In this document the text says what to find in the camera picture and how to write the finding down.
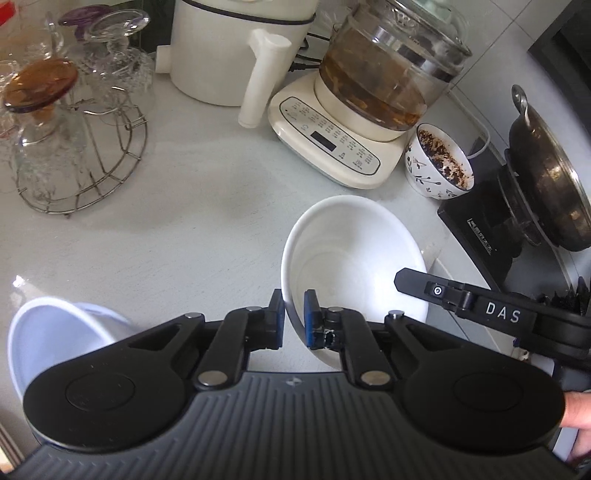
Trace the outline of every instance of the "patterned bowl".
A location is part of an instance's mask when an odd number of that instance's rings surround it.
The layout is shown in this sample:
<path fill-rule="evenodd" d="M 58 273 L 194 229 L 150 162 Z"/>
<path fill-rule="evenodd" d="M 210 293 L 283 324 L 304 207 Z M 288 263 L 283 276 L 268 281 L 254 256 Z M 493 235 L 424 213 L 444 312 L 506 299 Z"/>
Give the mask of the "patterned bowl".
<path fill-rule="evenodd" d="M 447 200 L 469 192 L 474 173 L 462 149 L 443 130 L 421 124 L 404 150 L 406 178 L 425 197 Z"/>

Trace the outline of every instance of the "brown liquid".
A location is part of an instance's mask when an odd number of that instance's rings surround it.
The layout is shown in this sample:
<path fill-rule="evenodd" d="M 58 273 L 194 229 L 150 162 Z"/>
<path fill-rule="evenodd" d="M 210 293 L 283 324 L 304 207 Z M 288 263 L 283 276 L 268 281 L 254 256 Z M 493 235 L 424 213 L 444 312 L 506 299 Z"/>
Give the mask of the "brown liquid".
<path fill-rule="evenodd" d="M 427 110 L 411 75 L 353 28 L 335 38 L 320 65 L 322 80 L 341 102 L 381 127 L 396 131 L 411 128 Z"/>

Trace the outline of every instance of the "digital display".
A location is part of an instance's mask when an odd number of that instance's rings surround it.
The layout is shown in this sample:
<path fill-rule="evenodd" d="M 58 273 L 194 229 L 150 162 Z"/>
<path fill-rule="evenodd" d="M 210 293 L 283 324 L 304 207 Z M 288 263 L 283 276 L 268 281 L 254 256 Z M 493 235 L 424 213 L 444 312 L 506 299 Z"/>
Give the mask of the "digital display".
<path fill-rule="evenodd" d="M 333 151 L 336 148 L 336 145 L 334 143 L 320 135 L 316 130 L 314 130 L 314 132 L 310 136 L 330 151 Z"/>

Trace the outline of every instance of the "stove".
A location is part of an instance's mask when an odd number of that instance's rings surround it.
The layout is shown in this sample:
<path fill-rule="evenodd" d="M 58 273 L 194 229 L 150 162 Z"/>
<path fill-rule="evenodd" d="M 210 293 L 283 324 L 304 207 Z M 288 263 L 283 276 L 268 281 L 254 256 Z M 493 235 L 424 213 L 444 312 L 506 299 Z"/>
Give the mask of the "stove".
<path fill-rule="evenodd" d="M 507 188 L 514 182 L 509 167 L 490 150 L 471 160 L 471 165 L 473 189 L 443 202 L 438 213 L 490 288 L 530 298 L 564 295 L 570 283 L 555 249 L 525 212 L 518 187 Z"/>

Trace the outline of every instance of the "white countertop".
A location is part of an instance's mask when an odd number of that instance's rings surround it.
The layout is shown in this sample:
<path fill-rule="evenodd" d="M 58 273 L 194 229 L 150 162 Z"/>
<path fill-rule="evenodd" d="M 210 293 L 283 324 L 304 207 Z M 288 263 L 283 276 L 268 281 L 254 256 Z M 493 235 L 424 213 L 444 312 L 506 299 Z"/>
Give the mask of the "white countertop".
<path fill-rule="evenodd" d="M 6 360 L 8 326 L 27 300 L 51 295 L 122 313 L 141 328 L 185 312 L 209 320 L 247 305 L 267 305 L 280 287 L 281 254 L 299 216 L 324 198 L 358 194 L 376 200 L 417 241 L 427 268 L 450 233 L 438 202 L 417 194 L 404 165 L 380 188 L 340 186 L 298 158 L 268 122 L 240 127 L 238 110 L 207 105 L 156 79 L 144 160 L 117 192 L 67 219 L 29 209 L 5 168 L 0 178 L 0 421 L 24 452 L 35 441 L 22 416 Z M 477 131 L 448 98 L 425 121 L 468 149 Z M 475 269 L 462 249 L 454 268 Z M 24 281 L 17 281 L 17 276 Z M 465 281 L 476 281 L 465 278 Z M 255 352 L 250 369 L 329 369 L 298 340 L 286 320 L 284 347 Z"/>

